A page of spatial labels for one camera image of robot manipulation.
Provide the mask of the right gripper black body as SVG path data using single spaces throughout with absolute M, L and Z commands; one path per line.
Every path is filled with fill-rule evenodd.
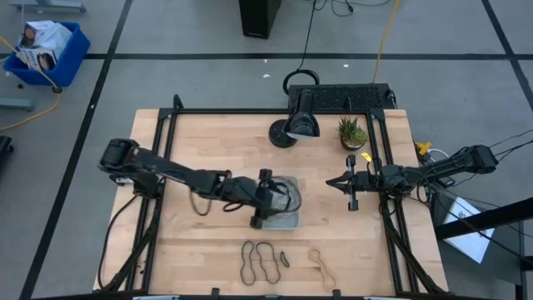
M 356 157 L 350 154 L 347 157 L 347 194 L 350 197 L 348 207 L 350 211 L 357 211 L 359 204 L 356 199 L 356 192 L 376 192 L 377 191 L 377 175 L 372 175 L 369 171 L 356 171 Z

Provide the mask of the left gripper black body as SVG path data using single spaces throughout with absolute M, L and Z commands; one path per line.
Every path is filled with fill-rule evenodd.
M 259 182 L 249 177 L 228 179 L 222 186 L 221 201 L 226 204 L 223 211 L 234 212 L 243 206 L 255 208 L 251 217 L 252 228 L 263 228 L 266 220 L 273 215 L 272 195 L 269 190 L 272 170 L 263 168 L 259 172 Z

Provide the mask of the long black rubber band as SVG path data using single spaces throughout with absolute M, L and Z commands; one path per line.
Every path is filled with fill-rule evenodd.
M 251 240 L 246 240 L 241 247 L 242 265 L 240 268 L 240 278 L 245 286 L 251 286 L 257 280 L 257 275 L 252 263 L 252 254 L 255 244 Z
M 259 242 L 255 250 L 265 280 L 269 284 L 279 283 L 281 280 L 280 262 L 274 246 L 270 242 Z

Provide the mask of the tan rubber band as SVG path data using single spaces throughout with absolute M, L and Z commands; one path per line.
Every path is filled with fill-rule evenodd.
M 322 277 L 322 286 L 332 292 L 337 285 L 335 276 L 328 269 L 325 260 L 322 258 L 321 251 L 318 248 L 311 248 L 308 253 L 309 258 L 317 264 Z

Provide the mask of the white plastic bin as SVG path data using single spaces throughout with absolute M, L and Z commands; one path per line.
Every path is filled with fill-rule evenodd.
M 262 219 L 261 229 L 264 230 L 295 230 L 300 221 L 299 209 L 296 212 L 281 212 L 271 208 L 269 199 L 269 183 L 266 188 L 266 200 L 269 216 Z

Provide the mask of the green succulent plant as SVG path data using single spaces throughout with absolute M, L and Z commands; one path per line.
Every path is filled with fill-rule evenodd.
M 337 131 L 343 142 L 350 143 L 354 146 L 359 146 L 367 142 L 367 133 L 361 129 L 357 121 L 357 118 L 341 117 Z

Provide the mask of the black perforated computer case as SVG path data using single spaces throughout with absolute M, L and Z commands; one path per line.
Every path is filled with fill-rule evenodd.
M 305 89 L 312 91 L 313 110 L 351 109 L 355 112 L 396 108 L 396 96 L 387 83 L 291 85 L 288 88 L 289 107 L 296 104 L 299 94 Z

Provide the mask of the black tower case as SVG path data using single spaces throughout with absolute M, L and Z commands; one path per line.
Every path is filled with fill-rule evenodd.
M 245 37 L 268 39 L 281 0 L 239 0 L 242 33 Z

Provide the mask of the blue plastic tub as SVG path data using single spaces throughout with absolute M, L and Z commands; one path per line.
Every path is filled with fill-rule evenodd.
M 19 43 L 15 50 L 7 57 L 3 69 L 21 79 L 23 82 L 31 85 L 68 87 L 72 83 L 78 69 L 81 66 L 87 51 L 91 45 L 86 35 L 82 32 L 77 22 L 55 22 L 61 23 L 64 27 L 72 32 L 72 36 L 63 50 L 60 57 L 56 57 L 57 65 L 51 71 L 41 71 L 31 69 L 29 63 L 20 53 L 22 48 L 44 48 L 40 45 L 39 37 L 31 47 L 21 47 Z

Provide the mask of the white plastic bag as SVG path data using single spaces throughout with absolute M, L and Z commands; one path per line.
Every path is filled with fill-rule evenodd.
M 72 32 L 64 27 L 61 23 L 55 22 L 50 28 L 46 29 L 41 37 L 40 45 L 52 50 L 59 58 L 67 46 Z

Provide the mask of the grey metal foot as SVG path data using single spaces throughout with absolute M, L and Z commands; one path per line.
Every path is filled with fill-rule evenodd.
M 32 112 L 35 108 L 34 101 L 27 98 L 0 97 L 0 109 L 20 109 Z

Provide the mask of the white product box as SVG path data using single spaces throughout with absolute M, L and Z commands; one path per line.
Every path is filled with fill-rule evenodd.
M 31 21 L 24 24 L 22 38 L 19 45 L 22 48 L 31 47 L 48 29 L 54 25 L 54 21 Z
M 55 53 L 50 48 L 35 47 L 22 48 L 20 50 L 22 56 L 29 63 L 29 67 L 35 70 L 51 71 L 57 65 Z

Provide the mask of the grey metal base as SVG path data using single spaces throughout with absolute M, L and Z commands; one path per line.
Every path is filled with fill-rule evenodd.
M 76 13 L 87 11 L 83 0 L 8 0 L 8 4 L 20 11 L 23 9 L 34 11 L 59 10 Z

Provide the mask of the black aluminium table frame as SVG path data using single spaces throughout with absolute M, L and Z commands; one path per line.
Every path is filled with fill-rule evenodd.
M 191 200 L 188 189 L 167 182 L 162 198 L 143 200 L 132 187 L 117 190 L 117 220 L 107 240 L 106 256 L 95 285 L 106 287 L 132 252 L 134 243 L 159 213 L 156 237 L 142 251 L 120 285 L 123 291 L 150 294 L 326 296 L 319 268 L 308 256 L 318 248 L 345 296 L 390 296 L 397 289 L 419 285 L 403 257 L 391 262 L 383 221 L 374 192 L 359 193 L 359 210 L 348 209 L 348 196 L 326 180 L 346 168 L 346 151 L 336 130 L 340 114 L 318 116 L 321 135 L 289 148 L 268 139 L 271 124 L 284 109 L 193 109 L 178 113 L 140 109 L 128 136 L 145 148 L 194 169 L 231 170 L 234 176 L 256 178 L 263 168 L 297 179 L 303 204 L 295 230 L 258 230 L 250 226 L 252 209 L 224 212 L 221 202 Z M 279 258 L 281 280 L 269 284 L 252 263 L 257 280 L 245 286 L 240 278 L 241 247 L 246 240 L 269 242 Z M 290 267 L 284 267 L 284 251 Z

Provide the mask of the black metal stand frame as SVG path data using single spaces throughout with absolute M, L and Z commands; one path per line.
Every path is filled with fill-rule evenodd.
M 439 241 L 445 242 L 446 238 L 495 229 L 492 237 L 489 237 L 490 243 L 481 263 L 458 250 L 453 258 L 463 267 L 513 283 L 516 299 L 527 300 L 526 274 L 533 272 L 533 254 L 525 252 L 525 239 L 528 235 L 523 232 L 523 222 L 533 219 L 533 197 L 491 210 L 478 208 L 481 213 L 446 224 L 442 222 L 444 211 L 440 208 L 440 200 L 436 197 L 431 203 L 431 216 Z M 454 248 L 446 242 L 445 245 L 448 250 Z

